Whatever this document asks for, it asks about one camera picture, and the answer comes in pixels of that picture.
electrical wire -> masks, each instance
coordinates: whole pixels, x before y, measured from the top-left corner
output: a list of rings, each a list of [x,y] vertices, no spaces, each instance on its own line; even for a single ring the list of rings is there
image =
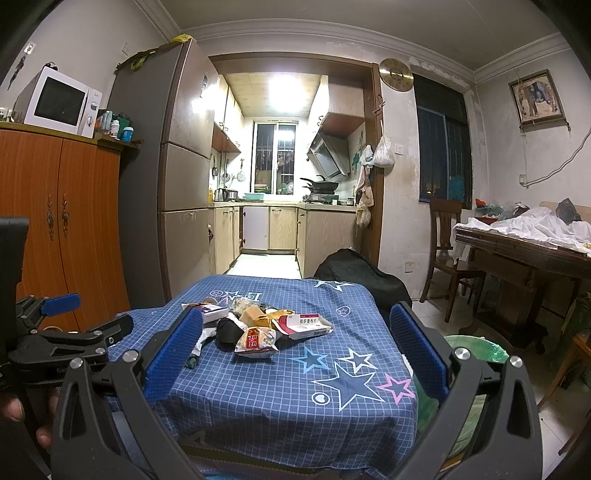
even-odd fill
[[[583,142],[581,143],[581,145],[577,148],[577,150],[574,151],[574,153],[571,155],[571,157],[566,160],[560,167],[556,168],[555,170],[551,171],[550,173],[548,173],[546,176],[544,177],[540,177],[539,179],[535,179],[532,181],[526,181],[524,183],[521,183],[520,185],[522,187],[529,187],[530,185],[535,185],[536,183],[540,183],[544,180],[548,180],[550,177],[553,177],[554,175],[556,175],[557,173],[561,172],[563,168],[565,168],[566,165],[568,165],[569,163],[571,163],[574,158],[577,156],[577,153],[579,153],[583,147],[585,146],[585,142],[587,141],[587,139],[591,137],[591,127],[589,128],[589,132],[587,132],[587,135],[585,135],[585,138],[583,139]]]

countertop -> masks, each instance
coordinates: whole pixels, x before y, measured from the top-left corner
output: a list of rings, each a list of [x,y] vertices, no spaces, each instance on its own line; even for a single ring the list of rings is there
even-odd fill
[[[355,212],[356,207],[347,205],[325,205],[323,203],[304,202],[209,202],[209,208],[221,207],[297,207],[302,210],[324,210],[328,212]]]

bottle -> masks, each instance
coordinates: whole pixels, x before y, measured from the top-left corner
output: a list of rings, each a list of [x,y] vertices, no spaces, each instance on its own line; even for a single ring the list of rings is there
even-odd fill
[[[111,122],[111,136],[117,138],[119,135],[119,120],[113,120]]]

dark window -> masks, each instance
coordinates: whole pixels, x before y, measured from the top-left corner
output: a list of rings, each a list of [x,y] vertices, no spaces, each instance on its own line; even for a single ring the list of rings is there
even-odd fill
[[[472,208],[472,151],[464,96],[414,76],[421,156],[420,200],[459,200]]]

cloth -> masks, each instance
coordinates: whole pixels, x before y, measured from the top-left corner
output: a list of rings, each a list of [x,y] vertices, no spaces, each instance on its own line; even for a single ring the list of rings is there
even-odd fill
[[[591,225],[587,222],[573,222],[566,225],[546,207],[535,207],[518,217],[501,220],[491,225],[470,218],[466,224],[455,225],[454,238],[456,228],[459,226],[522,238],[550,248],[565,247],[591,257],[591,249],[584,246],[584,244],[591,244]],[[454,258],[462,256],[465,246],[456,244]]]
[[[155,405],[175,437],[203,432],[206,445],[304,468],[364,469],[386,478],[413,446],[416,390],[365,287],[350,282],[215,275],[166,306],[134,310],[133,332],[109,348],[111,360],[141,349],[172,324],[181,303],[237,296],[334,324],[328,335],[281,338],[279,354],[249,360],[206,344]]]

